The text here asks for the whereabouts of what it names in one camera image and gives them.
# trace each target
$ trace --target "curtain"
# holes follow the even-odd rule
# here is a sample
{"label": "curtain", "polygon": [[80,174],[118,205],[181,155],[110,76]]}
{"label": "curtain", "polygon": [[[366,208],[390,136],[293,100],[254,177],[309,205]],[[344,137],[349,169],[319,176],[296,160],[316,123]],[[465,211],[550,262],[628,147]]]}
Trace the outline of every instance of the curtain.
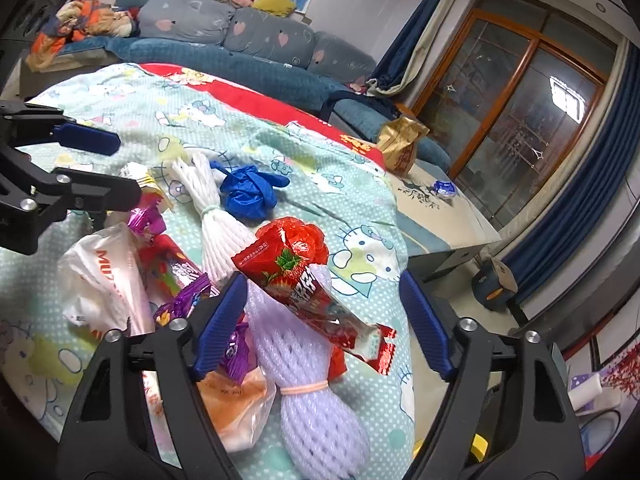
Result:
{"label": "curtain", "polygon": [[418,75],[454,1],[421,1],[367,81],[370,95],[396,95]]}
{"label": "curtain", "polygon": [[602,130],[554,204],[503,259],[526,300],[558,270],[618,192],[640,139],[640,50],[628,47],[620,87]]}
{"label": "curtain", "polygon": [[482,249],[480,254],[482,260],[490,256],[497,256],[503,259],[517,247],[522,239],[542,220],[549,210],[550,205],[561,195],[563,188],[568,185],[580,169],[582,162],[585,160],[585,155],[590,151],[602,132],[605,119],[614,104],[614,97],[618,93],[620,83],[625,74],[628,46],[628,39],[623,38],[618,45],[616,59],[614,60],[609,79],[600,97],[600,101],[591,113],[591,117],[574,148],[546,181],[540,191],[533,196],[529,203],[527,203],[505,227],[500,229],[500,238],[502,240]]}

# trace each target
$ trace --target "wooden window frame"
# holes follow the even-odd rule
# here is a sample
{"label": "wooden window frame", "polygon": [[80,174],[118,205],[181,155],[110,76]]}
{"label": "wooden window frame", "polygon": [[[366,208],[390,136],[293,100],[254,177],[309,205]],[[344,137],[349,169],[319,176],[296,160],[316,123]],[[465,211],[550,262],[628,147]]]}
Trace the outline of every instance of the wooden window frame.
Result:
{"label": "wooden window frame", "polygon": [[[547,4],[543,4],[542,2],[539,2],[537,0],[524,0],[524,1],[533,2],[537,6],[546,9],[547,14],[540,27],[541,30],[545,27],[548,17],[552,13],[554,13],[554,14],[561,15],[564,19],[567,19],[572,23],[579,25],[582,28],[588,29],[588,31],[591,34],[593,34],[600,40],[605,41],[607,44],[610,44],[610,41],[604,38],[601,34],[597,33],[597,31],[575,20],[574,18],[565,14],[564,12],[557,10],[551,6],[548,6]],[[546,179],[540,184],[540,186],[542,187],[545,185],[549,177],[556,171],[558,166],[560,166],[564,158],[569,154],[569,152],[571,152],[576,142],[580,138],[580,135],[582,134],[584,127],[586,126],[586,124],[588,123],[592,115],[593,109],[597,106],[600,100],[600,97],[602,96],[602,93],[604,91],[604,86],[606,85],[606,82],[608,79],[608,75],[605,73],[602,73],[600,70],[598,70],[596,67],[594,67],[591,63],[589,63],[587,60],[585,60],[581,56],[574,54],[570,49],[568,49],[564,45],[558,43],[557,41],[551,38],[546,37],[540,31],[534,30],[533,28],[530,28],[530,27],[526,27],[525,25],[521,25],[517,22],[509,20],[508,18],[505,18],[498,14],[493,14],[482,9],[474,8],[469,11],[468,15],[465,18],[465,21],[463,22],[462,26],[456,33],[453,39],[453,42],[451,43],[450,47],[447,49],[445,55],[442,57],[442,60],[439,62],[435,72],[429,79],[428,83],[425,85],[420,96],[418,97],[417,101],[412,107],[412,112],[416,116],[422,111],[422,109],[424,108],[424,105],[427,103],[428,99],[433,94],[433,91],[436,89],[437,85],[440,83],[442,77],[446,74],[447,70],[449,69],[451,63],[453,62],[456,55],[458,54],[460,47],[462,46],[463,42],[466,40],[466,37],[471,31],[471,28],[473,27],[476,20],[483,20],[489,23],[493,23],[494,25],[498,25],[499,27],[503,27],[503,28],[506,28],[507,30],[515,32],[516,34],[519,34],[524,38],[527,38],[529,40],[529,46],[527,47],[525,53],[520,57],[520,60],[518,62],[518,66],[516,67],[515,72],[507,82],[507,85],[504,87],[500,95],[498,95],[498,97],[495,99],[494,105],[489,110],[484,120],[482,120],[482,123],[480,124],[475,134],[471,137],[471,139],[467,143],[464,151],[460,154],[460,156],[456,160],[453,161],[451,167],[449,168],[449,177],[452,180],[455,179],[460,174],[460,171],[469,162],[469,160],[474,155],[474,153],[476,152],[476,150],[478,149],[482,141],[488,135],[491,128],[494,126],[495,122],[498,120],[498,117],[504,110],[504,107],[507,105],[507,103],[509,102],[509,99],[511,99],[511,97],[513,96],[513,93],[518,87],[522,77],[524,76],[524,73],[526,72],[527,68],[529,68],[531,61],[533,59],[533,56],[536,53],[537,49],[541,48],[549,52],[553,56],[558,57],[559,59],[561,59],[568,65],[570,65],[573,69],[577,70],[579,73],[581,73],[583,76],[588,78],[590,81],[592,81],[596,85],[596,93],[594,95],[593,101],[591,102],[591,105],[589,106],[589,109],[586,110],[586,113],[582,118],[580,125],[576,129],[573,137],[569,140],[567,145],[564,147],[564,150],[562,150],[562,152],[559,154],[558,160],[556,160],[556,162],[554,163],[551,171],[546,176]]]}

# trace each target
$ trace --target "pillow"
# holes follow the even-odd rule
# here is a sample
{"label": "pillow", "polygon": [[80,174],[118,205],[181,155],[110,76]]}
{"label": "pillow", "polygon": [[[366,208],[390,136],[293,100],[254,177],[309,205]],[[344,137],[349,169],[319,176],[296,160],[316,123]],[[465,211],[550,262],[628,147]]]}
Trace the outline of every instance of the pillow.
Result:
{"label": "pillow", "polygon": [[236,10],[223,46],[232,52],[306,68],[316,35],[304,23],[244,7]]}
{"label": "pillow", "polygon": [[140,9],[140,36],[221,44],[236,10],[215,0],[149,0]]}
{"label": "pillow", "polygon": [[327,32],[316,32],[316,40],[309,72],[329,76],[341,83],[364,85],[376,67],[369,54]]}
{"label": "pillow", "polygon": [[256,0],[252,7],[281,18],[286,18],[296,10],[296,4],[293,0]]}

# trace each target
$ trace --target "blue candy wrapper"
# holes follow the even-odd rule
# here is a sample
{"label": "blue candy wrapper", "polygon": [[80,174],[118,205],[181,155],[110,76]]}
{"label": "blue candy wrapper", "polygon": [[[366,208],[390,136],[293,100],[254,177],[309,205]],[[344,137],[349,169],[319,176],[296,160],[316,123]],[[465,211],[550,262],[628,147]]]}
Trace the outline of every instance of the blue candy wrapper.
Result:
{"label": "blue candy wrapper", "polygon": [[456,195],[456,186],[453,182],[444,182],[443,180],[436,180],[433,183],[433,189],[437,194],[444,198],[452,198]]}

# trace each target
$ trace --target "blue curtain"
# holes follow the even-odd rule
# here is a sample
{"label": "blue curtain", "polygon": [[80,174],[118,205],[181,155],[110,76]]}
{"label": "blue curtain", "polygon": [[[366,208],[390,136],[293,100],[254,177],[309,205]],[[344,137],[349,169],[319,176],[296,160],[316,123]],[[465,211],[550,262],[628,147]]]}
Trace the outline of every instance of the blue curtain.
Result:
{"label": "blue curtain", "polygon": [[598,137],[562,195],[504,263],[526,300],[578,248],[618,192],[640,139],[640,50],[630,45],[625,73]]}
{"label": "blue curtain", "polygon": [[417,9],[386,51],[370,79],[378,80],[378,88],[387,90],[400,84],[415,46],[440,0],[422,0]]}

